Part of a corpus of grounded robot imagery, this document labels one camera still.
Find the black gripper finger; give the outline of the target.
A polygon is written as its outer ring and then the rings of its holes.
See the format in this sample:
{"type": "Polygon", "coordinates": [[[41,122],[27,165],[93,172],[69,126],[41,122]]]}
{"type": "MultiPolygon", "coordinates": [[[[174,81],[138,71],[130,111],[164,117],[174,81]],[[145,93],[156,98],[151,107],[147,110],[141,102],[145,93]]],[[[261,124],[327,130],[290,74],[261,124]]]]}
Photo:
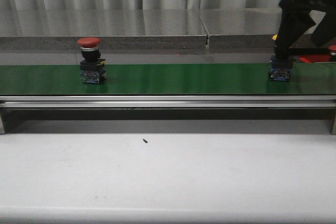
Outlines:
{"type": "Polygon", "coordinates": [[[277,58],[288,58],[288,49],[316,23],[311,18],[310,0],[281,0],[281,22],[275,40],[277,58]]]}
{"type": "Polygon", "coordinates": [[[335,38],[335,9],[326,12],[311,35],[311,40],[317,47],[323,46],[333,38],[335,38]]]}

